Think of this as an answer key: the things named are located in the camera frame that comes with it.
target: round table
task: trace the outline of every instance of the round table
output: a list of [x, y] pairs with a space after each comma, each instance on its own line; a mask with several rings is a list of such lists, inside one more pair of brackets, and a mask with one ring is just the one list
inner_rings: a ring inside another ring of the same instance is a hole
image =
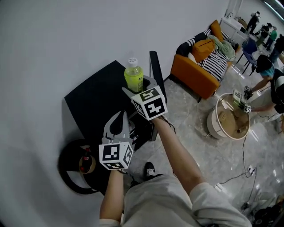
[[219, 97], [216, 107], [207, 117], [209, 135], [217, 139], [243, 139], [249, 132], [249, 126], [249, 114], [239, 108], [230, 93]]

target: green cloth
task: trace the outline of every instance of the green cloth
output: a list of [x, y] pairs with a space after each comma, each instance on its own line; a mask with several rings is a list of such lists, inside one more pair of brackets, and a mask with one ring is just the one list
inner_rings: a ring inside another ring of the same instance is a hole
[[213, 39], [215, 42], [215, 49], [218, 49], [222, 54], [227, 57], [227, 60], [232, 62], [236, 57], [236, 52], [227, 41], [220, 41], [217, 37], [209, 35], [207, 39]]
[[276, 38], [277, 38], [277, 32], [276, 32], [275, 30], [273, 30], [273, 31], [271, 32], [270, 38], [271, 38], [272, 40], [276, 40]]

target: sneaker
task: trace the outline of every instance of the sneaker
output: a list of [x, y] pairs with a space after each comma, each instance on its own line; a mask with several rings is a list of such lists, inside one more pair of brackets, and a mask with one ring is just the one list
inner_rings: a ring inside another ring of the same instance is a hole
[[147, 179], [149, 176], [154, 176], [155, 167], [152, 162], [147, 162], [144, 167], [144, 178]]

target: chair backrest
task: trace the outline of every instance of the chair backrest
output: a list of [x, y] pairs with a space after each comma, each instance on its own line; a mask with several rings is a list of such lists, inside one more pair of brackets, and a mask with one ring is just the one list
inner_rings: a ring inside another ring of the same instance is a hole
[[257, 51], [257, 45], [256, 42], [249, 38], [244, 44], [243, 44], [243, 51], [247, 52], [248, 54], [252, 54], [253, 52]]

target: orange pillow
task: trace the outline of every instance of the orange pillow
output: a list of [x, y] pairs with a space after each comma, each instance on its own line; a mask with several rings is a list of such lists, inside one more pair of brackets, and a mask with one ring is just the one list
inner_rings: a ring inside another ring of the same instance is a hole
[[192, 55], [195, 57], [197, 63], [207, 58], [214, 50], [215, 43], [213, 39], [205, 39], [197, 42], [192, 47]]
[[215, 20], [210, 25], [210, 29], [211, 29], [214, 36], [216, 36], [221, 42], [224, 41], [223, 36], [222, 36], [222, 32], [221, 32], [221, 27], [220, 27], [218, 20]]

